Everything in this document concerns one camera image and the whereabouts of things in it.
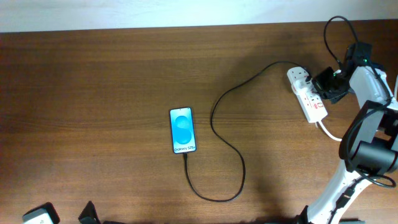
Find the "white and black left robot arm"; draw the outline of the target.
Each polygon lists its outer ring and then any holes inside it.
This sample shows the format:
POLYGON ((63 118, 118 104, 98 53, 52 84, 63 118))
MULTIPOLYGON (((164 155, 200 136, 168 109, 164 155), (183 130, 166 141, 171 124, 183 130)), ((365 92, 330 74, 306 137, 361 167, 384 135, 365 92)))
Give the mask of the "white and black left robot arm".
MULTIPOLYGON (((96 212, 95 205, 89 201, 78 218, 79 224, 125 224, 116 221, 101 221, 96 212)), ((60 224, 61 219, 51 202, 46 202, 32 210, 29 210, 22 216, 23 224, 60 224)))

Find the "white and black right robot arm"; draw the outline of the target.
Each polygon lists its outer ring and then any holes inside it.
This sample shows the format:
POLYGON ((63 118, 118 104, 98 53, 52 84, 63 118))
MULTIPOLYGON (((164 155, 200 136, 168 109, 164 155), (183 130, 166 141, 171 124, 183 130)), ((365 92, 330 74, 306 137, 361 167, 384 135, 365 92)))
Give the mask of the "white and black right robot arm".
POLYGON ((372 46, 355 42, 347 50, 339 70, 328 67, 313 77, 300 67, 287 75, 301 105, 319 108, 305 96, 313 93, 337 103, 353 92, 360 111, 341 139, 340 163, 321 196, 305 206, 294 223, 340 223, 359 194, 371 184, 393 189, 388 177, 397 170, 397 100, 386 73, 370 60, 372 46))

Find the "blue screen Galaxy smartphone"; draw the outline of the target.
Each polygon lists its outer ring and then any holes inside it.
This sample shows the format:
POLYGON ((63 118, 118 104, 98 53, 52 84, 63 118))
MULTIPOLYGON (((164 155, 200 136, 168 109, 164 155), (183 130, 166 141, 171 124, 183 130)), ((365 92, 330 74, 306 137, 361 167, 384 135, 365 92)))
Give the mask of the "blue screen Galaxy smartphone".
POLYGON ((173 152, 175 154, 195 152, 197 143, 191 107, 171 109, 169 117, 173 152))

